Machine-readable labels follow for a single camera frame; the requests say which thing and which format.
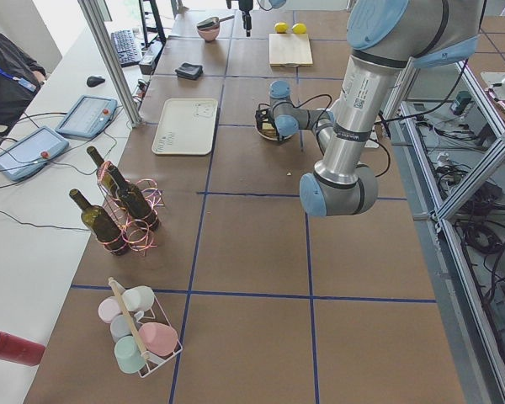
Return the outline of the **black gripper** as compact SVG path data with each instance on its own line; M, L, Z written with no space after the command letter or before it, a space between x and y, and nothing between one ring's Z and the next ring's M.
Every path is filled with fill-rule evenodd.
M239 0L239 9L242 12L242 23L246 33L246 37L251 36L252 17L250 13L253 10L253 6L254 6L253 0Z
M267 104L259 104L255 111L256 129L260 129L263 122L269 122L275 127L274 119L269 113L269 106Z

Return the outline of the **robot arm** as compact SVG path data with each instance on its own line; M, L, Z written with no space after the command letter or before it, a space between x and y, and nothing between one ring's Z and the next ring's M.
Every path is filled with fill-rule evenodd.
M322 151L300 179L308 215L357 215L372 207L378 183L360 157L397 74L408 62L431 67L469 58L485 8L483 1L359 1L349 15L352 52L332 109L299 108L287 82L271 84L266 113L278 140L309 130Z

